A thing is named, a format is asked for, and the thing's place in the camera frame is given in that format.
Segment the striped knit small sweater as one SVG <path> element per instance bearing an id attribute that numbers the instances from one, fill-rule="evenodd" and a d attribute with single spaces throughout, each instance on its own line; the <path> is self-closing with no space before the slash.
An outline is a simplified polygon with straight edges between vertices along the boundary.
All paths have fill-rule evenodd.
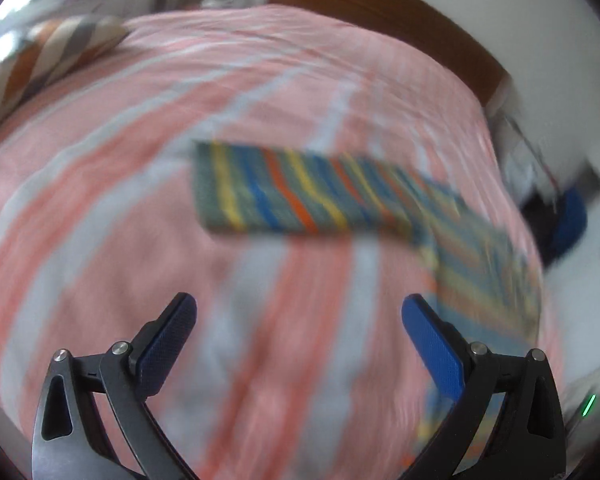
<path id="1" fill-rule="evenodd" d="M 451 407 L 400 310 L 437 315 L 498 352 L 539 335 L 539 259 L 519 221 L 363 154 L 201 143 L 192 287 L 206 383 L 193 463 L 330 478 L 414 462 Z"/>

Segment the blue and black bag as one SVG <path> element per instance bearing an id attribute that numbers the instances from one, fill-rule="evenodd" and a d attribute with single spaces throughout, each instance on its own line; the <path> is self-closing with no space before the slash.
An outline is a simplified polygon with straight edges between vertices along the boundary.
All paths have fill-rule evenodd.
<path id="1" fill-rule="evenodd" d="M 538 248 L 544 268 L 568 254 L 588 226 L 588 212 L 581 193 L 568 188 L 551 203 L 534 194 L 521 208 Z"/>

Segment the pink grey striped bedspread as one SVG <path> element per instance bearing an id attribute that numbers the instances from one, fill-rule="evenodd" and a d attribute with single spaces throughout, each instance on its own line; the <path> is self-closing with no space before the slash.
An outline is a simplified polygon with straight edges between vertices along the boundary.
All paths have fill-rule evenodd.
<path id="1" fill-rule="evenodd" d="M 198 322 L 151 404 L 205 479 L 393 479 L 449 403 L 424 296 L 491 350 L 562 349 L 482 106 L 404 42 L 290 8 L 137 18 L 0 127 L 0 408 L 54 351 Z"/>

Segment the chevron patterned pillow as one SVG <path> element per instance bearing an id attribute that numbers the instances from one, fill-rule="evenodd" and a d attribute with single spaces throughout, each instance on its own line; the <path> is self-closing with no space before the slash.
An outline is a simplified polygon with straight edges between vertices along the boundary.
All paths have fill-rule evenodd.
<path id="1" fill-rule="evenodd" d="M 130 34 L 121 18 L 93 14 L 64 16 L 13 30 L 0 58 L 0 123 L 21 104 L 63 76 L 114 49 Z"/>

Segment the brown wooden headboard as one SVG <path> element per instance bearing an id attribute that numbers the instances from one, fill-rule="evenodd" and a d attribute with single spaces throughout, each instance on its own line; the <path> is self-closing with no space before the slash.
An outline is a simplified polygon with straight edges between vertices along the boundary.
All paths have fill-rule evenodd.
<path id="1" fill-rule="evenodd" d="M 453 72 L 482 106 L 504 102 L 512 78 L 469 32 L 424 0 L 268 0 L 336 18 L 409 44 Z"/>

